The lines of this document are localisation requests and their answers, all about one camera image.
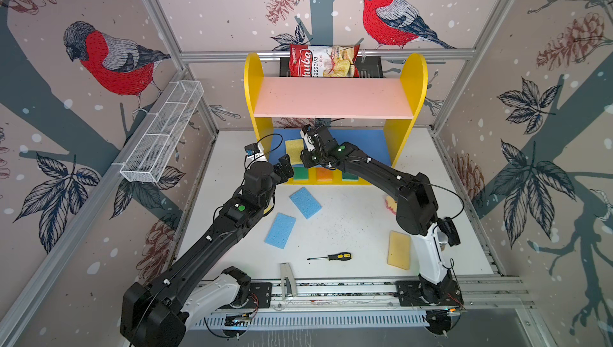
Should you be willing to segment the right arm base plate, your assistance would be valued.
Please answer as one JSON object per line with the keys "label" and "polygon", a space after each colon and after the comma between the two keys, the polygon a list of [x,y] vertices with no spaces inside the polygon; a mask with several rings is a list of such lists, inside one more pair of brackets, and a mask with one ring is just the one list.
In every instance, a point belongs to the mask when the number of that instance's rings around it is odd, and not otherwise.
{"label": "right arm base plate", "polygon": [[453,278],[446,277],[440,283],[433,284],[425,279],[396,281],[394,297],[401,307],[464,305],[460,287]]}

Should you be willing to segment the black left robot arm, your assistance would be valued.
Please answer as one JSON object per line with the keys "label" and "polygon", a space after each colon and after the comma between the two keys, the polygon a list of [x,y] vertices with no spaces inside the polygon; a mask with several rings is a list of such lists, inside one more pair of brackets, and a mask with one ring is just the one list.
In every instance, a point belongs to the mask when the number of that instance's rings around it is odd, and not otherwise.
{"label": "black left robot arm", "polygon": [[134,346],[177,346],[193,315],[185,304],[202,278],[267,214],[276,187],[293,178],[289,155],[278,163],[255,161],[233,196],[214,212],[212,225],[165,272],[127,289],[120,333]]}

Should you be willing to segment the dark green scouring sponge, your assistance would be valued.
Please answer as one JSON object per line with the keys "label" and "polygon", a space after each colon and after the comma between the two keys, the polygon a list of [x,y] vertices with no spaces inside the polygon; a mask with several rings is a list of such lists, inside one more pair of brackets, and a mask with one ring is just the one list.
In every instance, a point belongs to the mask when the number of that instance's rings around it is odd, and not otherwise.
{"label": "dark green scouring sponge", "polygon": [[343,172],[342,173],[342,180],[343,182],[358,182],[359,181],[359,176],[348,173],[348,172]]}

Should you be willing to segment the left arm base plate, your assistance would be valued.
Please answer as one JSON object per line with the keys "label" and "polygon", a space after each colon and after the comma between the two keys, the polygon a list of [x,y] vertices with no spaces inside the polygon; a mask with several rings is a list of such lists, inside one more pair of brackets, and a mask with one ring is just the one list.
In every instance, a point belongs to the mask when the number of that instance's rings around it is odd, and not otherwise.
{"label": "left arm base plate", "polygon": [[251,282],[241,286],[237,298],[229,307],[237,310],[269,309],[271,306],[272,284],[269,282]]}

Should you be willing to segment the yellow cellulose sponge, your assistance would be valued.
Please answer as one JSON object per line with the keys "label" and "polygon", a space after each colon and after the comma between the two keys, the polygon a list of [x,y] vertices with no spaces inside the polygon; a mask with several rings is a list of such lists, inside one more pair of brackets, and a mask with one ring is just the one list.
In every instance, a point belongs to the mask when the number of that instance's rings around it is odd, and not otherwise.
{"label": "yellow cellulose sponge", "polygon": [[304,150],[304,142],[302,139],[287,140],[285,142],[285,148],[292,166],[303,164],[301,153]]}

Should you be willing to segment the orange foam sponge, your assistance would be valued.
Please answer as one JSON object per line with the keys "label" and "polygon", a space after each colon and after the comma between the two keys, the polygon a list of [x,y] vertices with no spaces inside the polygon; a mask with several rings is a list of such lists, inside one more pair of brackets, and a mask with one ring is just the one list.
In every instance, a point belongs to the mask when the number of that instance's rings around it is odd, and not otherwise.
{"label": "orange foam sponge", "polygon": [[326,168],[317,168],[316,169],[316,180],[318,182],[333,182],[334,181],[334,172],[328,170]]}

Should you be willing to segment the light green foam sponge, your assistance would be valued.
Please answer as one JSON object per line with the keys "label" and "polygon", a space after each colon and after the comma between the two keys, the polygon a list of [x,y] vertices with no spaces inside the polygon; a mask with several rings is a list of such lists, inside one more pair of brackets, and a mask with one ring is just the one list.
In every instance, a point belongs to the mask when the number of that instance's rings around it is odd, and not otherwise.
{"label": "light green foam sponge", "polygon": [[310,178],[309,170],[307,168],[304,168],[304,167],[294,167],[293,171],[294,171],[293,179],[295,181],[308,181],[309,178]]}

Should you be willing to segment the pale yellow sponge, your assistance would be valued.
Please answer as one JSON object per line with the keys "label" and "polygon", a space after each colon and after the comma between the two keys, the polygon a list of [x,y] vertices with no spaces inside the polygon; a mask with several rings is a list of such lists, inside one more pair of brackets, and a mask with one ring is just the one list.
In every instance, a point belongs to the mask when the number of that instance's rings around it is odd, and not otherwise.
{"label": "pale yellow sponge", "polygon": [[409,270],[411,266],[411,239],[410,235],[391,231],[389,237],[389,247],[387,254],[387,265]]}

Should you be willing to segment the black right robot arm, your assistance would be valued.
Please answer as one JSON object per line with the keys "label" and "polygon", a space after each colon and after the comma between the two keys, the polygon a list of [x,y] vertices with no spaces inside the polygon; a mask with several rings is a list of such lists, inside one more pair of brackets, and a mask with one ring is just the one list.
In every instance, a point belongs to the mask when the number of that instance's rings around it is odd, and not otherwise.
{"label": "black right robot arm", "polygon": [[367,155],[356,145],[339,144],[324,125],[306,125],[301,129],[306,148],[301,151],[303,166],[323,166],[353,174],[387,193],[396,203],[396,221],[408,235],[417,252],[421,298],[429,304],[458,299],[460,288],[453,266],[446,265],[442,245],[461,243],[450,217],[439,218],[437,203],[429,178],[398,171]]}

